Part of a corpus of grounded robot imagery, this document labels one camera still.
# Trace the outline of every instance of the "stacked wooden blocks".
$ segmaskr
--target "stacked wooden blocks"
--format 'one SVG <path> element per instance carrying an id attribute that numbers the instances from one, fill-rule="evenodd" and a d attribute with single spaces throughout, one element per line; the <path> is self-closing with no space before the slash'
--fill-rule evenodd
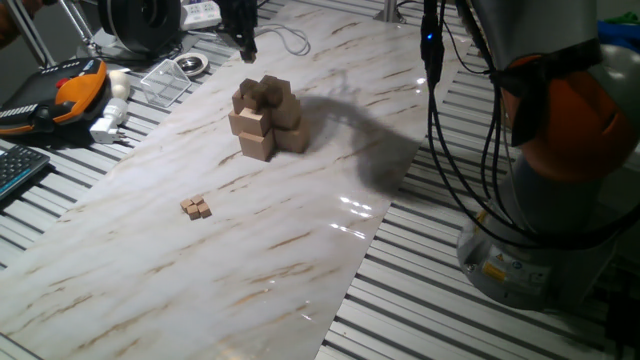
<path id="1" fill-rule="evenodd" d="M 196 195 L 191 199 L 186 199 L 180 203 L 182 210 L 189 215 L 191 220 L 199 218 L 208 218 L 211 216 L 211 209 L 200 195 Z"/>
<path id="2" fill-rule="evenodd" d="M 246 79 L 231 98 L 231 132 L 240 139 L 242 154 L 267 161 L 274 149 L 302 153 L 309 144 L 309 123 L 291 84 L 265 75 Z"/>

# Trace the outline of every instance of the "black keyboard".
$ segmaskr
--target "black keyboard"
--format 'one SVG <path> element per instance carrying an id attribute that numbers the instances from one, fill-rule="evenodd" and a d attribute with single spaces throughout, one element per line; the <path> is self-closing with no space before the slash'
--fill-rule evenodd
<path id="1" fill-rule="evenodd" d="M 16 145 L 0 155 L 0 200 L 49 163 L 49 157 Z"/>

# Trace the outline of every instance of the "clear plastic container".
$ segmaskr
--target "clear plastic container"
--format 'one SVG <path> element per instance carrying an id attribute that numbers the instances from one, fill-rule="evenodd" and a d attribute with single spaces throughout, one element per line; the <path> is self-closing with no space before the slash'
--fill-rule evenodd
<path id="1" fill-rule="evenodd" d="M 168 107 L 191 86 L 191 80 L 173 60 L 165 60 L 140 82 L 147 101 Z"/>

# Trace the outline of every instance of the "white marble surface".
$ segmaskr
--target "white marble surface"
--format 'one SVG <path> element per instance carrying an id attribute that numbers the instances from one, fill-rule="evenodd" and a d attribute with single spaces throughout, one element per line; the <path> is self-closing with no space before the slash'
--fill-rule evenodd
<path id="1" fill-rule="evenodd" d="M 0 332 L 46 359 L 314 357 L 426 133 L 424 69 L 415 27 L 300 4 L 274 22 L 311 53 L 268 34 L 226 63 L 0 273 Z M 265 73 L 312 121 L 304 155 L 239 153 L 230 98 Z M 191 222 L 195 194 L 213 215 Z"/>

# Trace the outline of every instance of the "white ball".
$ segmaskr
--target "white ball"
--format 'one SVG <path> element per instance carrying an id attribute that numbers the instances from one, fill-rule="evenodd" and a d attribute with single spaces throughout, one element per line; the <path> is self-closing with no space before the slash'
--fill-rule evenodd
<path id="1" fill-rule="evenodd" d="M 127 100 L 129 98 L 129 88 L 122 85 L 111 86 L 111 95 L 114 98 Z"/>
<path id="2" fill-rule="evenodd" d="M 109 73 L 109 79 L 111 79 L 111 85 L 128 86 L 129 79 L 122 71 L 113 70 Z"/>

